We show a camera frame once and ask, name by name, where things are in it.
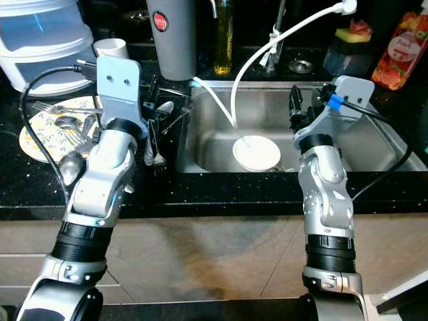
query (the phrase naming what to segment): white mug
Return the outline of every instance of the white mug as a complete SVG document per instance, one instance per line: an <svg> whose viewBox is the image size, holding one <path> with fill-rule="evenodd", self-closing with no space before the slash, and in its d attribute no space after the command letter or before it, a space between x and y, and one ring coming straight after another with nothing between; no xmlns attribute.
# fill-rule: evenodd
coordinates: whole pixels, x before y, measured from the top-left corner
<svg viewBox="0 0 428 321"><path fill-rule="evenodd" d="M108 38L94 42L93 44L96 55L114 56L128 59L128 50L126 50L126 42L119 38Z"/></svg>

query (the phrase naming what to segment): stainless steel sink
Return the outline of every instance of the stainless steel sink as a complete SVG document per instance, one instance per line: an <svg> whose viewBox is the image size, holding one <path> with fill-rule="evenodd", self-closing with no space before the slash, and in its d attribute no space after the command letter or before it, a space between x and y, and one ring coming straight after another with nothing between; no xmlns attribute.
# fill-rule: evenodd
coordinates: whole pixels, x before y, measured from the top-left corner
<svg viewBox="0 0 428 321"><path fill-rule="evenodd" d="M229 109L232 83L209 84ZM293 84L302 91L304 108L310 104L312 89L322 87L322 83L317 82L242 82L236 99L238 130L232 129L204 88L194 87L193 110L183 121L177 170L182 173L245 172L234 159L232 146L241 136L258 134L278 145L284 171L298 171L300 153L293 145L288 113L288 96ZM385 171L406 149L391 127L366 116L336 138L336 145L347 171ZM400 171L427 171L427 167L412 154Z"/></svg>

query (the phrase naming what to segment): white tube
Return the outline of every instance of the white tube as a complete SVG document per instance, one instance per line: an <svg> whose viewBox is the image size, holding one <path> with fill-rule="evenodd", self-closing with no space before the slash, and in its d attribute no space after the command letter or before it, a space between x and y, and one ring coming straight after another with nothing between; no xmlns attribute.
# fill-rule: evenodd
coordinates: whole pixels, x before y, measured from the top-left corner
<svg viewBox="0 0 428 321"><path fill-rule="evenodd" d="M284 40L292 33L296 32L300 28L304 27L305 25L313 22L314 20L317 20L318 18L321 18L324 15L328 15L329 13L341 13L343 11L343 3L337 3L329 8L326 8L324 10L321 10L310 17L306 18L305 20L299 22L294 27L289 28L289 30L281 33L279 36L277 36L274 40L270 41L269 43L265 44L263 47L258 49L255 54L253 54L247 62L243 65L241 70L239 71L238 75L236 76L235 81L233 82L232 86L232 93L230 96L230 110L231 110L231 116L232 116L232 124L237 124L236 119L236 109L235 109L235 99L236 99L236 91L238 89L239 82L241 81L242 76L247 71L247 69L250 67L250 65L261 55L265 53L265 51L269 50L271 46L275 45L276 43Z"/></svg>
<svg viewBox="0 0 428 321"><path fill-rule="evenodd" d="M224 115L226 115L227 120L232 124L232 127L236 128L236 123L233 122L232 115L230 115L225 105L221 102L220 98L216 95L216 93L214 93L214 90L212 90L211 87L208 86L208 84L204 82L201 78L195 76L193 77L193 80L200 84L202 87L204 87L208 91L208 93L212 95L217 105L219 105L221 111L224 113Z"/></svg>

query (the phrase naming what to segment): fork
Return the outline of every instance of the fork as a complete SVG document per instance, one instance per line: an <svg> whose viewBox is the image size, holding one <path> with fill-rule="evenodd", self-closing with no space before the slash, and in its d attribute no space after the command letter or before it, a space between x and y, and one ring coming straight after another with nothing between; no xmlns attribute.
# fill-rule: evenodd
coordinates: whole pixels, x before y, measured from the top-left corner
<svg viewBox="0 0 428 321"><path fill-rule="evenodd" d="M32 106L34 109L37 109L41 112L48 112L50 114L62 114L63 112L75 112L78 114L102 114L102 109L96 108L67 108L64 106L57 106L47 104L45 102L35 102Z"/></svg>
<svg viewBox="0 0 428 321"><path fill-rule="evenodd" d="M167 174L167 160L160 154L158 147L158 139L156 137L155 126L150 126L153 133L154 147L156 148L156 156L153 160L153 172L156 177L163 177Z"/></svg>
<svg viewBox="0 0 428 321"><path fill-rule="evenodd" d="M85 143L75 132L64 130L64 137L72 146L78 146Z"/></svg>

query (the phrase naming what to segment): patterned plate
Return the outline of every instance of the patterned plate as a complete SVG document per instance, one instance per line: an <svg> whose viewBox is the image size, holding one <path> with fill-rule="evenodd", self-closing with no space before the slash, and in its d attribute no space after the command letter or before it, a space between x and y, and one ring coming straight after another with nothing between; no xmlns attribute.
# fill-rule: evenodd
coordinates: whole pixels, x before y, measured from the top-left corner
<svg viewBox="0 0 428 321"><path fill-rule="evenodd" d="M94 108L94 103L91 96L64 100L63 102L59 102L56 105L61 105L66 108ZM51 154L54 161L57 163L65 154L72 151L76 147L66 137L66 132L72 133L73 131L63 130L54 124L56 118L64 115L79 118L83 123L88 114L64 112L63 114L53 115L47 112L39 112L29 120L34 132L37 134L37 137L40 139L40 141L46 147L47 151ZM96 123L89 131L89 136L92 136L95 127L97 127ZM28 135L28 131L25 129L25 127L22 128L21 133L19 134L19 145L24 153L31 158L34 158L35 160L43 163L47 163L43 153L34 143L30 135Z"/></svg>

